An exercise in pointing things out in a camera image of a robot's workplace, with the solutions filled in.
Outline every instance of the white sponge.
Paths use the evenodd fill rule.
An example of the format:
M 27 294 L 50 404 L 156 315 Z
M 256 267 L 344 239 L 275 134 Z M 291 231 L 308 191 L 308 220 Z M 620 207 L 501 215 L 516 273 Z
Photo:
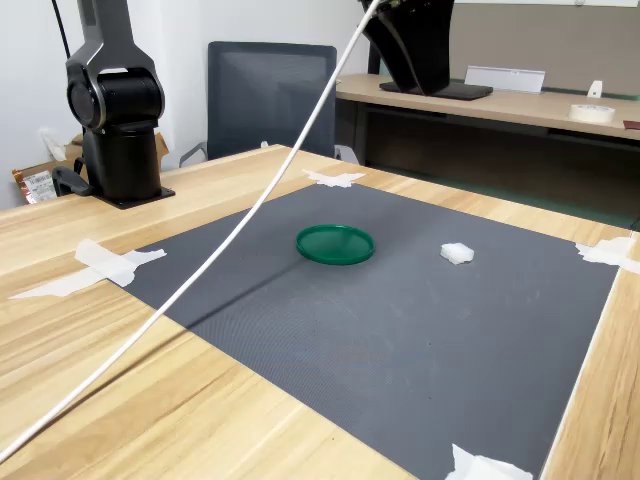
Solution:
M 447 243 L 442 246 L 440 255 L 449 260 L 454 265 L 470 262 L 473 260 L 473 250 L 462 243 Z

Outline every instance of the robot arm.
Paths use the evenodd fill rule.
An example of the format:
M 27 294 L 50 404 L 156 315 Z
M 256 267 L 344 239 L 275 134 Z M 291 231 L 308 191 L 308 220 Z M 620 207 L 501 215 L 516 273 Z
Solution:
M 133 41 L 127 0 L 78 0 L 78 7 L 85 43 L 66 64 L 67 99 L 86 128 L 89 184 L 77 170 L 56 167 L 56 191 L 95 195 L 118 208 L 170 196 L 160 185 L 154 139 L 164 92 L 153 60 Z
M 371 0 L 360 0 L 365 10 Z M 449 29 L 454 0 L 386 0 L 365 35 L 401 92 L 430 95 L 449 85 Z

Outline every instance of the wooden desk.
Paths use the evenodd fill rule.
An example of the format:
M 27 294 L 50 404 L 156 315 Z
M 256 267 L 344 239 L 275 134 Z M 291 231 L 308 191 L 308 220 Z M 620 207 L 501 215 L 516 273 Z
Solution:
M 391 81 L 391 78 L 381 75 L 349 75 L 340 80 L 337 97 L 343 100 L 640 140 L 639 130 L 625 130 L 622 123 L 623 120 L 640 121 L 640 102 L 587 99 L 582 95 L 566 93 L 545 92 L 535 95 L 501 91 L 467 102 L 385 92 L 380 90 L 379 85 Z M 571 105 L 584 103 L 615 108 L 613 122 L 598 125 L 571 120 Z
M 122 254 L 250 207 L 287 152 L 275 146 L 167 173 L 163 184 L 177 195 L 132 210 L 68 196 L 0 214 L 2 447 L 152 313 L 107 281 L 66 298 L 7 298 L 79 270 L 73 255 L 83 238 Z M 574 242 L 629 235 L 311 154 L 300 154 L 273 196 L 310 185 L 303 168 L 329 175 L 361 171 L 367 175 L 358 183 Z M 640 259 L 640 245 L 634 254 Z M 557 438 L 548 478 L 640 478 L 639 315 L 640 276 L 621 272 Z M 0 477 L 410 476 L 163 317 L 65 414 L 0 465 Z

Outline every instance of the white cable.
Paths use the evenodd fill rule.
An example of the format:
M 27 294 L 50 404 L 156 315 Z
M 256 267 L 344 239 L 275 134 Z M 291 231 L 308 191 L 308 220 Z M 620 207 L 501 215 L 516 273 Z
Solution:
M 244 216 L 244 218 L 240 221 L 240 223 L 238 223 L 236 228 L 233 229 L 233 231 L 229 234 L 227 239 L 220 244 L 220 246 L 216 249 L 215 252 L 211 254 L 211 256 L 207 259 L 207 261 L 204 262 L 202 266 L 198 268 L 198 270 L 196 270 L 194 274 L 191 275 L 189 279 L 186 282 L 184 282 L 182 286 L 178 288 L 178 290 L 176 290 L 176 292 L 173 295 L 171 295 L 171 297 L 169 297 L 169 300 L 167 300 L 164 303 L 164 305 L 162 305 L 156 311 L 156 313 L 154 313 L 151 316 L 151 318 L 149 318 L 149 320 L 147 320 L 144 323 L 144 325 L 142 325 L 142 327 L 140 327 L 140 329 L 136 333 L 134 333 L 131 336 L 131 338 L 129 338 L 129 340 L 125 342 L 124 345 L 122 345 L 122 347 L 120 347 L 113 355 L 111 355 L 109 359 L 106 362 L 104 362 L 100 368 L 98 368 L 95 372 L 93 372 L 89 376 L 89 378 L 87 378 L 84 382 L 78 385 L 69 395 L 67 395 L 64 398 L 64 400 L 62 400 L 58 405 L 53 407 L 49 411 L 49 413 L 47 413 L 44 417 L 38 420 L 35 424 L 33 424 L 22 435 L 20 435 L 11 445 L 9 445 L 7 448 L 5 448 L 2 451 L 2 453 L 0 454 L 0 464 L 4 463 L 4 461 L 7 458 L 13 455 L 20 447 L 22 447 L 27 441 L 29 441 L 31 437 L 37 434 L 40 431 L 40 429 L 45 427 L 60 412 L 62 412 L 65 408 L 67 408 L 67 406 L 71 402 L 73 402 L 78 397 L 78 395 L 80 395 L 100 375 L 102 375 L 105 371 L 107 371 L 107 369 L 111 367 L 111 365 L 113 365 L 116 362 L 116 360 L 118 360 L 118 358 L 120 358 L 122 354 L 124 354 L 124 352 L 126 352 L 134 343 L 136 343 L 138 339 L 140 339 L 140 337 L 142 337 L 142 335 L 144 335 L 144 333 L 151 327 L 151 325 L 153 325 L 155 321 L 158 318 L 160 318 L 160 316 L 164 312 L 166 312 L 169 309 L 169 307 L 171 307 L 171 305 L 173 305 L 176 302 L 176 300 L 180 298 L 180 296 L 193 284 L 193 282 L 195 282 L 198 278 L 200 278 L 200 275 L 202 275 L 207 270 L 207 268 L 209 268 L 209 266 L 216 260 L 216 258 L 218 258 L 220 254 L 225 251 L 225 249 L 229 246 L 229 244 L 233 241 L 233 239 L 236 238 L 236 236 L 242 231 L 244 226 L 256 214 L 260 206 L 264 203 L 264 201 L 267 199 L 269 194 L 273 191 L 275 186 L 278 184 L 278 182 L 284 175 L 284 172 L 287 170 L 287 168 L 295 158 L 296 154 L 298 153 L 298 150 L 300 150 L 302 143 L 307 138 L 309 130 L 311 130 L 311 127 L 316 121 L 316 118 L 318 117 L 320 110 L 322 110 L 322 107 L 324 106 L 324 103 L 326 102 L 327 97 L 331 93 L 331 90 L 333 90 L 336 84 L 338 75 L 342 71 L 344 64 L 349 58 L 349 55 L 351 54 L 351 51 L 353 50 L 353 47 L 356 44 L 356 41 L 358 40 L 360 35 L 362 35 L 364 28 L 367 26 L 367 23 L 375 13 L 376 8 L 378 8 L 380 1 L 381 0 L 373 0 L 373 2 L 371 2 L 371 5 L 369 6 L 367 13 L 365 14 L 364 18 L 360 22 L 360 25 L 358 25 L 358 28 L 353 34 L 353 37 L 351 37 L 351 41 L 349 42 L 349 45 L 347 46 L 347 49 L 344 52 L 344 55 L 342 55 L 342 58 L 338 62 L 338 65 L 336 66 L 336 70 L 333 72 L 333 75 L 331 76 L 329 83 L 324 89 L 324 92 L 322 92 L 322 96 L 320 97 L 320 100 L 318 100 L 318 104 L 316 105 L 316 108 L 313 110 L 311 117 L 309 117 L 307 124 L 304 126 L 304 129 L 302 130 L 300 137 L 296 141 L 296 144 L 294 145 L 293 150 L 291 150 L 291 152 L 289 153 L 289 156 L 282 164 L 282 167 L 280 167 L 280 170 L 278 170 L 278 173 L 276 174 L 276 176 L 273 177 L 273 180 L 271 181 L 267 189 L 263 192 L 263 194 L 260 196 L 256 204 L 251 208 L 251 210 L 249 210 L 249 212 Z

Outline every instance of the green lid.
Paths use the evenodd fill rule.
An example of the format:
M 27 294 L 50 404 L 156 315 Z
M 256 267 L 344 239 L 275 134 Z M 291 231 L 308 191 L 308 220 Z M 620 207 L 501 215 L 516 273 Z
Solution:
M 327 265 L 353 265 L 371 258 L 376 249 L 368 233 L 346 225 L 316 225 L 296 237 L 298 251 Z

